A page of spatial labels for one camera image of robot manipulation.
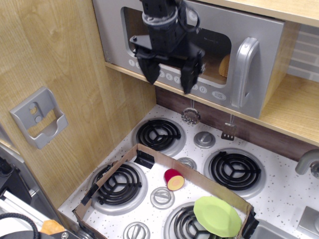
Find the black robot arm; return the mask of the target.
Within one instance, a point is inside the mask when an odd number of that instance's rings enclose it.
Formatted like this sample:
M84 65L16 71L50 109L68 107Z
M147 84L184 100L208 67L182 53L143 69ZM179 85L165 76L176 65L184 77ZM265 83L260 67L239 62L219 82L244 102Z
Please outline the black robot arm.
M160 75L160 64L179 68L185 94L191 92L204 71L204 50L189 40L199 25L187 27L187 4L181 0L144 0L142 20L147 35L133 36L140 68L147 81L154 84Z

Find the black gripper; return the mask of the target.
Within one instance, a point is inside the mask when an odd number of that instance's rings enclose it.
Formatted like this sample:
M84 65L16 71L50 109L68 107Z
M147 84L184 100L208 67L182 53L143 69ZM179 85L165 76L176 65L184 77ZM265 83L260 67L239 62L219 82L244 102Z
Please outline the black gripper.
M188 27L185 12L172 12L162 17L154 13L142 13L142 20L148 33L134 35L130 42L135 46L135 56L145 78L152 85L155 83L160 74L159 63L183 65L181 85L184 93L189 94L198 76L205 70L205 51L188 38L199 25Z

